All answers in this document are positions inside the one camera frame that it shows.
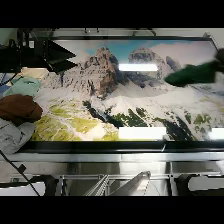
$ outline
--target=blue sky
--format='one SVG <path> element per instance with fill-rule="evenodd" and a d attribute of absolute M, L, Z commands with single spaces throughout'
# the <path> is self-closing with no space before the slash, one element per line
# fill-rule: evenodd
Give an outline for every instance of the blue sky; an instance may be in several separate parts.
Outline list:
<path fill-rule="evenodd" d="M 128 62 L 128 56 L 140 47 L 151 48 L 159 44 L 191 43 L 185 40 L 111 40 L 99 42 L 97 47 L 86 48 L 88 54 L 94 55 L 98 48 L 107 47 L 120 63 Z"/>

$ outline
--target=light blue cloth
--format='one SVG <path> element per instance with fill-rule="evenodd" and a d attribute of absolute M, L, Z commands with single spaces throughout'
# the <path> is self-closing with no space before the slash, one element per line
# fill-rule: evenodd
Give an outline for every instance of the light blue cloth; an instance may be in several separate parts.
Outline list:
<path fill-rule="evenodd" d="M 41 86 L 39 80 L 30 77 L 14 78 L 11 82 L 13 86 L 3 93 L 4 97 L 13 94 L 34 97 Z"/>
<path fill-rule="evenodd" d="M 30 140 L 36 125 L 25 122 L 16 127 L 11 121 L 0 118 L 0 150 L 5 154 L 17 152 Z"/>

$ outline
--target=cloud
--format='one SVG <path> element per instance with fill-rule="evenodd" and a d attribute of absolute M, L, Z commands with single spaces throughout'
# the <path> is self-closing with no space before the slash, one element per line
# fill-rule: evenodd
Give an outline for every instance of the cloud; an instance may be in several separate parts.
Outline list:
<path fill-rule="evenodd" d="M 216 49 L 209 41 L 159 44 L 150 49 L 164 60 L 166 60 L 166 56 L 178 60 L 182 67 L 186 64 L 199 65 L 210 61 L 214 58 L 216 52 Z"/>

